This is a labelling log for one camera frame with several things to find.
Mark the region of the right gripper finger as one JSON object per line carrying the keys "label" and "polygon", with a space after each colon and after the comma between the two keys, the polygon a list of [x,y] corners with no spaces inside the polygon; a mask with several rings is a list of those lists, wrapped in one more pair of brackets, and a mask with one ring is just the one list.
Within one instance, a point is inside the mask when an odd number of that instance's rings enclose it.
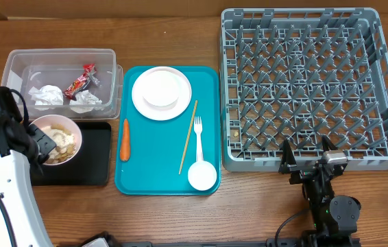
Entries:
{"label": "right gripper finger", "polygon": [[324,152],[337,150],[337,146],[326,135],[322,135],[322,148]]}
{"label": "right gripper finger", "polygon": [[282,142],[282,145],[280,147],[280,150],[282,151],[282,158],[281,158],[281,165],[295,165],[295,157],[293,150],[291,149],[290,143],[288,139],[285,139]]}

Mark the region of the white bowl with food scraps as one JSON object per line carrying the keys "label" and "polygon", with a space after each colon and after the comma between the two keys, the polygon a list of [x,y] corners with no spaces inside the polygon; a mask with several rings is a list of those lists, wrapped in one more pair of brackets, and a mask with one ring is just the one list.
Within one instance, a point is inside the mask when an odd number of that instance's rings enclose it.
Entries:
{"label": "white bowl with food scraps", "polygon": [[44,165],[62,165],[70,161],[82,146],[82,132],[78,125],[68,117],[45,115],[35,119],[32,125],[38,127],[56,144]]}

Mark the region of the white napkin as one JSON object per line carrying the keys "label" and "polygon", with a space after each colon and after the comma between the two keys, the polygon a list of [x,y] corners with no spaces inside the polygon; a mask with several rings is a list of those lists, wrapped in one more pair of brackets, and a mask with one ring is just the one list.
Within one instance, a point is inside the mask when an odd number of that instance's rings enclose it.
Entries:
{"label": "white napkin", "polygon": [[81,91],[75,95],[75,100],[69,102],[72,111],[82,114],[94,109],[102,110],[103,107],[93,107],[93,105],[102,105],[102,101],[94,96],[89,90]]}
{"label": "white napkin", "polygon": [[64,103],[64,96],[62,90],[53,85],[46,85],[37,89],[32,87],[29,92],[31,100],[35,101],[36,106],[44,106],[44,108],[37,108],[37,110],[49,110],[46,106],[62,106]]}

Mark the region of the orange carrot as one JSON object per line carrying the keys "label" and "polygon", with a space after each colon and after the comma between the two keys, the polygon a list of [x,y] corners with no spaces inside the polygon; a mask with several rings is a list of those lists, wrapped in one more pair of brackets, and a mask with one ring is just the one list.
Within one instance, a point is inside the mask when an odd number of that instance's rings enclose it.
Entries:
{"label": "orange carrot", "polygon": [[119,149],[119,157],[121,161],[128,161],[131,155],[130,147],[130,125],[127,119],[123,122],[123,134],[121,138],[121,146]]}

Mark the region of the red snack wrapper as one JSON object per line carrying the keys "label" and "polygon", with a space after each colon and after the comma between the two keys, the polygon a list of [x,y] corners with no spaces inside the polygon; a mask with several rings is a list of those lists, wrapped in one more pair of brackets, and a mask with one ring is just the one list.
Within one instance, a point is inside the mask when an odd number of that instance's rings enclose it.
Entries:
{"label": "red snack wrapper", "polygon": [[66,98],[76,100],[76,95],[88,88],[90,83],[93,83],[95,86],[100,86],[101,82],[95,76],[97,72],[95,64],[85,64],[83,69],[84,73],[63,92]]}

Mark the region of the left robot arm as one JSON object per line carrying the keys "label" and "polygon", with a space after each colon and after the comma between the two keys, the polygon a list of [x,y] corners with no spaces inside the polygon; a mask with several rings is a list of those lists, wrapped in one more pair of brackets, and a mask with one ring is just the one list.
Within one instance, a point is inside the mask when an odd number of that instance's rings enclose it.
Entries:
{"label": "left robot arm", "polygon": [[[19,93],[0,86],[0,246],[52,246],[32,187],[97,185],[108,182],[111,127],[90,121],[75,123],[62,115],[33,122],[14,100]],[[73,154],[49,164],[56,142],[48,127],[73,135]]]}

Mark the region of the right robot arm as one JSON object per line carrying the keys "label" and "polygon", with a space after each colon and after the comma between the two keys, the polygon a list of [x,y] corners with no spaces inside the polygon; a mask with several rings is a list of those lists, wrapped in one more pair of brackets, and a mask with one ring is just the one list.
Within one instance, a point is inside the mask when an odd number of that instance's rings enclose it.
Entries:
{"label": "right robot arm", "polygon": [[289,183],[301,185],[308,209],[292,215],[276,231],[274,245],[280,245],[279,234],[288,222],[311,212],[313,230],[303,231],[301,237],[290,239],[294,246],[360,246],[360,240],[352,238],[357,232],[361,203],[354,197],[337,196],[331,180],[341,176],[348,165],[343,150],[338,149],[327,137],[322,137],[323,154],[319,160],[299,165],[288,140],[282,143],[282,158],[278,172],[289,174]]}

